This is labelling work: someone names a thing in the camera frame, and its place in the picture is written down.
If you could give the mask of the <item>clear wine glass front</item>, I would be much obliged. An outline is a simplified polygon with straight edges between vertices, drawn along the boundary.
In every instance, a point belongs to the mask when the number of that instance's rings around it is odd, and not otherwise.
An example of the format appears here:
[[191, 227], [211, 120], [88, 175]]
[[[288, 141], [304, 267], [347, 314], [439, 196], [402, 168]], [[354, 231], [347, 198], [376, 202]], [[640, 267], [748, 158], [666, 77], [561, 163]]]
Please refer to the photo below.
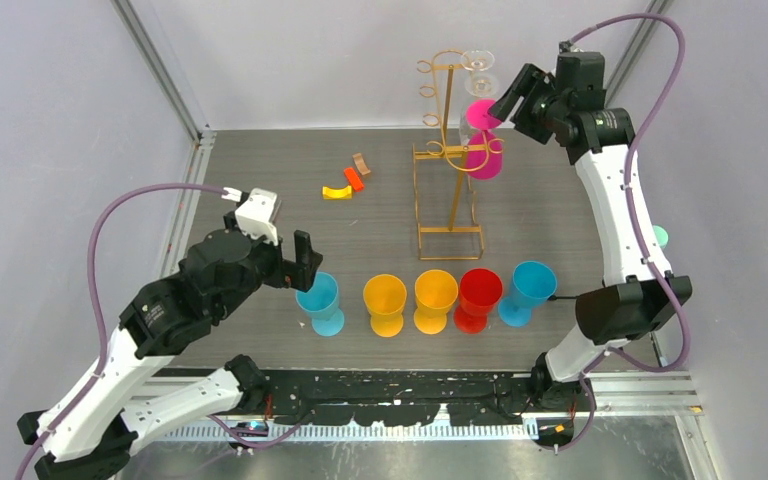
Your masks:
[[497, 79], [487, 72], [473, 72], [465, 79], [466, 100], [461, 109], [458, 135], [461, 145], [485, 130], [493, 130], [501, 121], [489, 113], [495, 104]]

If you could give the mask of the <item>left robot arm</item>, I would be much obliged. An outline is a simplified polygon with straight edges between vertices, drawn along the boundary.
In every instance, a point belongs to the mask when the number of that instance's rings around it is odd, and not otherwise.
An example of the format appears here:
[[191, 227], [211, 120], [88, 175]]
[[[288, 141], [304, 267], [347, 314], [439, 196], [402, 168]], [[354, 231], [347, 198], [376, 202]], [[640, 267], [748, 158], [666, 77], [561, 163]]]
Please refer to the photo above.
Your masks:
[[280, 245], [253, 240], [237, 229], [220, 229], [191, 246], [176, 273], [139, 290], [112, 332], [95, 384], [75, 408], [73, 388], [48, 411], [28, 412], [17, 422], [27, 444], [43, 454], [40, 479], [108, 479], [140, 450], [199, 418], [237, 408], [244, 414], [265, 405], [270, 383], [254, 361], [238, 355], [202, 380], [145, 402], [135, 391], [190, 344], [207, 336], [262, 286], [310, 290], [323, 256], [308, 233], [294, 233], [296, 258]]

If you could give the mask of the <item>orange block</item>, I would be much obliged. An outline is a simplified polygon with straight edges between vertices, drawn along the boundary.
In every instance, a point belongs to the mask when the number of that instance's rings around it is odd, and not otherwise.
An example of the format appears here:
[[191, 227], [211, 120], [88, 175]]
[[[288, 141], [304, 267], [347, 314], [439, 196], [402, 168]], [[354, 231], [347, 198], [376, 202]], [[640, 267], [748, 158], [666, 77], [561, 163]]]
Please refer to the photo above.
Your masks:
[[354, 167], [346, 167], [343, 169], [343, 174], [348, 181], [349, 186], [354, 192], [360, 192], [365, 189], [365, 184]]

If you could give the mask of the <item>clear wine glass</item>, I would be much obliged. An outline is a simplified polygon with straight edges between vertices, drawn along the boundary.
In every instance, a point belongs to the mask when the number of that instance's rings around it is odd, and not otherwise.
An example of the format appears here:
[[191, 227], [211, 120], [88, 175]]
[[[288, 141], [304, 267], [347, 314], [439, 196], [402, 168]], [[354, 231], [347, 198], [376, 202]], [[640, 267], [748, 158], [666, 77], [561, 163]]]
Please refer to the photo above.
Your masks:
[[468, 71], [487, 71], [494, 65], [495, 56], [488, 50], [473, 49], [461, 54], [460, 63]]
[[487, 72], [473, 72], [465, 79], [466, 100], [461, 109], [458, 135], [461, 145], [485, 130], [493, 130], [501, 121], [489, 113], [495, 104], [497, 79]]

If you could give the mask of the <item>red plastic wine glass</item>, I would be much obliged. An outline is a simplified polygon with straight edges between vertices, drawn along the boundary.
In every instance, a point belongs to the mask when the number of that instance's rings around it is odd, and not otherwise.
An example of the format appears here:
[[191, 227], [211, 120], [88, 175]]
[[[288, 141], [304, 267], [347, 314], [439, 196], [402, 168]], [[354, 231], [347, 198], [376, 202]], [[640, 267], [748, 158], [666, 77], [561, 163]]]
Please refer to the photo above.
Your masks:
[[459, 282], [458, 304], [454, 323], [466, 334], [478, 334], [485, 330], [488, 316], [504, 293], [499, 275], [487, 268], [466, 271]]

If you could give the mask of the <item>blue wine glass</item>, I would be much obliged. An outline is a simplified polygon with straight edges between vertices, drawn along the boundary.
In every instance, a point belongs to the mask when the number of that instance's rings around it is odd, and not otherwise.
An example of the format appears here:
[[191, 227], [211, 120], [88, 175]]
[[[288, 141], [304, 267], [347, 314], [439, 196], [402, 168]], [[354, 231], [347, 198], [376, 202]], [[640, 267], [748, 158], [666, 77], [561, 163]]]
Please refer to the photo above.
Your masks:
[[307, 292], [297, 291], [295, 298], [318, 335], [333, 337], [343, 329], [345, 316], [340, 309], [339, 284], [331, 274], [317, 272], [312, 287]]
[[512, 273], [507, 294], [498, 304], [503, 323], [511, 327], [524, 327], [533, 310], [555, 294], [558, 281], [554, 271], [544, 263], [525, 261]]

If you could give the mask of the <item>yellow arch block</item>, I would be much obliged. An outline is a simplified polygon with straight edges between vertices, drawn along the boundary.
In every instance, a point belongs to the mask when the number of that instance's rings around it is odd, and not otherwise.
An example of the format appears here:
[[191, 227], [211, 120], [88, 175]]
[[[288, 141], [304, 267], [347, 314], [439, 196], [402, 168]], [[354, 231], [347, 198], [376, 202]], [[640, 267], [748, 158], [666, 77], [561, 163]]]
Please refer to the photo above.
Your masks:
[[323, 186], [321, 190], [322, 198], [325, 200], [349, 200], [353, 197], [353, 192], [351, 185], [342, 188]]

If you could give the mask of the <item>clear wine glass rear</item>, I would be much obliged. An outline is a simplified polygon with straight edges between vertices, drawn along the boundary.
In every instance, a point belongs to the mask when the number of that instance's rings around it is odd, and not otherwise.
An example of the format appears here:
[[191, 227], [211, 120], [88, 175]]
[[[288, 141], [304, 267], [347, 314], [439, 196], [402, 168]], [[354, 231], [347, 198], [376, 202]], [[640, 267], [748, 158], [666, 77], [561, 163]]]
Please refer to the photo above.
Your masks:
[[487, 71], [494, 65], [495, 56], [488, 50], [473, 49], [461, 54], [460, 63], [468, 71]]

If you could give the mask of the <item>gold wine glass rack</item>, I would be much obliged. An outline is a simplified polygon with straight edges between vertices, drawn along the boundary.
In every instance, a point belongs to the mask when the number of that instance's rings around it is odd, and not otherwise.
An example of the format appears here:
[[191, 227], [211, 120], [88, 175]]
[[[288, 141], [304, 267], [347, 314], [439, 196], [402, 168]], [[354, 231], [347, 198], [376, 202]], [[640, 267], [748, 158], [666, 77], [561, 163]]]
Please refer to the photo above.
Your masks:
[[417, 62], [424, 76], [419, 94], [429, 111], [422, 116], [429, 138], [412, 147], [412, 181], [418, 258], [473, 261], [485, 253], [485, 232], [477, 218], [474, 179], [465, 169], [475, 147], [461, 145], [458, 127], [466, 100], [465, 70], [457, 49], [442, 50]]

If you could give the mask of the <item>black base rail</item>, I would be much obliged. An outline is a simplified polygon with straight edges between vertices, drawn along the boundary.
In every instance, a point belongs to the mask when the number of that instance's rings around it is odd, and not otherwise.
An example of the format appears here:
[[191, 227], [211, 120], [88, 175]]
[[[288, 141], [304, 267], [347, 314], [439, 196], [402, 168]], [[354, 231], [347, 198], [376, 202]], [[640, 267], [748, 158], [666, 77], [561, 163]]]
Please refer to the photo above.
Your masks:
[[698, 416], [685, 373], [593, 373], [538, 392], [525, 373], [265, 370], [209, 413], [257, 421], [263, 439], [466, 440], [571, 437], [599, 417]]

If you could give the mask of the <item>pink plastic wine glass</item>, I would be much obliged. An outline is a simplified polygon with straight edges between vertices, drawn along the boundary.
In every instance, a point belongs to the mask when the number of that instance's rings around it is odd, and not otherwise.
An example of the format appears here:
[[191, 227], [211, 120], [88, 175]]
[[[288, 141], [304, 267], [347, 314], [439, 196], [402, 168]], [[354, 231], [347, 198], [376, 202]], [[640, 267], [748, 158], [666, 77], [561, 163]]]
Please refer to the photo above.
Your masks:
[[465, 110], [462, 140], [467, 147], [475, 147], [466, 155], [465, 169], [474, 179], [488, 180], [497, 176], [503, 167], [503, 144], [494, 130], [502, 123], [489, 112], [495, 101], [483, 98], [474, 101]]

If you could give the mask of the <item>yellow wine glass front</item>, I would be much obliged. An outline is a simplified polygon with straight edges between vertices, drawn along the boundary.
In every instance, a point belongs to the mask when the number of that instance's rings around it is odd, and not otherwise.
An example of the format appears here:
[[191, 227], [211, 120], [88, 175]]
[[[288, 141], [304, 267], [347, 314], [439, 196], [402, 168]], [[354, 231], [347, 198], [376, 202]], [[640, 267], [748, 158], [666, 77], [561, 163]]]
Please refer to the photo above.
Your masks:
[[432, 269], [420, 274], [414, 285], [416, 328], [427, 335], [442, 332], [459, 295], [458, 282], [449, 272]]

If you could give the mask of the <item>mint green bottle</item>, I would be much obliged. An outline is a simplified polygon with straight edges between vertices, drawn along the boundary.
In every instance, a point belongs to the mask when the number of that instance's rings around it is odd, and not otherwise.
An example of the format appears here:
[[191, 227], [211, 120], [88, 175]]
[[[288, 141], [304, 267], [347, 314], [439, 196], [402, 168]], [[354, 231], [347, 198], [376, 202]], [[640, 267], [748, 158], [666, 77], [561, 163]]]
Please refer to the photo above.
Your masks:
[[653, 226], [653, 232], [655, 235], [656, 243], [661, 248], [664, 249], [669, 242], [669, 234], [666, 229], [659, 225]]

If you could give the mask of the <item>yellow wine glass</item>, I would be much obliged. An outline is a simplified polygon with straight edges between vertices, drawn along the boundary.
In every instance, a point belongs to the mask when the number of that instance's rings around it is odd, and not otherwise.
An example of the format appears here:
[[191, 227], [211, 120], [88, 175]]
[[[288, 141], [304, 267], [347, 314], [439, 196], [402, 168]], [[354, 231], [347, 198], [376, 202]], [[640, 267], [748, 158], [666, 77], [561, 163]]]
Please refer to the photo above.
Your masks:
[[363, 301], [376, 335], [391, 338], [401, 332], [407, 289], [398, 277], [379, 274], [369, 279], [363, 289]]
[[414, 285], [416, 328], [427, 335], [442, 332], [459, 295], [458, 282], [449, 272], [432, 269], [420, 274]]

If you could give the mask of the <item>brown arch block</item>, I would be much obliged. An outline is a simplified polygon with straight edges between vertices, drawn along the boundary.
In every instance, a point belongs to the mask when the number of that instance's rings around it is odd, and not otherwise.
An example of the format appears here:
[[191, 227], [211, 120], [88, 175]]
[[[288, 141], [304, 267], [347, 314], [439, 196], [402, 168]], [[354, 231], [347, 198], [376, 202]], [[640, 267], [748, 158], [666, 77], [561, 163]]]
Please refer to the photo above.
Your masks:
[[371, 174], [371, 170], [366, 164], [365, 158], [362, 153], [355, 153], [352, 155], [355, 168], [362, 177], [366, 177]]

